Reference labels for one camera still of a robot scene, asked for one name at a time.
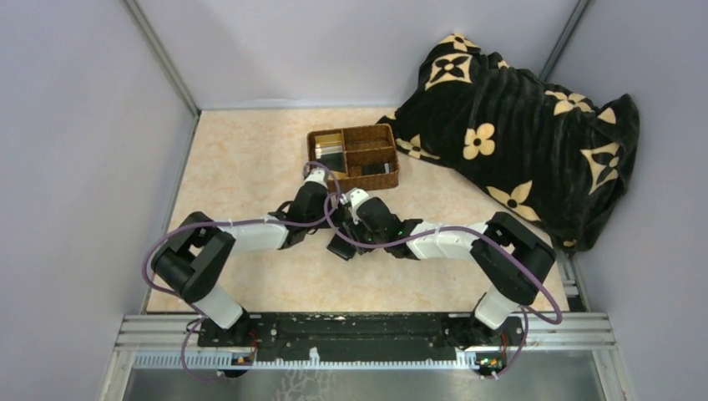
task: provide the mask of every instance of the gray wall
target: gray wall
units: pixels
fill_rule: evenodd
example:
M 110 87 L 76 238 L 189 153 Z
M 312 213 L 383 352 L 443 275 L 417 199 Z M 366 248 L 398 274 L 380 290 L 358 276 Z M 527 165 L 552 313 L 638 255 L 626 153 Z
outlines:
M 400 104 L 453 30 L 540 71 L 575 0 L 140 0 L 203 109 Z
M 191 117 L 120 2 L 0 2 L 0 398 L 95 399 Z
M 579 260 L 641 400 L 705 399 L 708 3 L 597 2 L 553 80 L 641 112 L 630 192 Z

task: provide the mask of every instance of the brown basket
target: brown basket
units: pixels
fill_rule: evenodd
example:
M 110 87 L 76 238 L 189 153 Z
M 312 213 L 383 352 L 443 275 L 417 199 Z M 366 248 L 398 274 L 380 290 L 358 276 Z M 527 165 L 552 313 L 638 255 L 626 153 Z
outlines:
M 388 124 L 365 125 L 344 129 L 314 131 L 307 135 L 307 154 L 310 161 L 316 161 L 315 138 L 320 135 L 341 134 L 343 138 L 344 166 L 346 177 L 340 178 L 342 191 L 352 188 L 363 190 L 385 190 L 398 186 L 398 155 L 393 142 L 393 132 Z M 363 175 L 362 167 L 389 163 L 390 172 Z M 334 181 L 327 182 L 330 191 L 336 189 Z

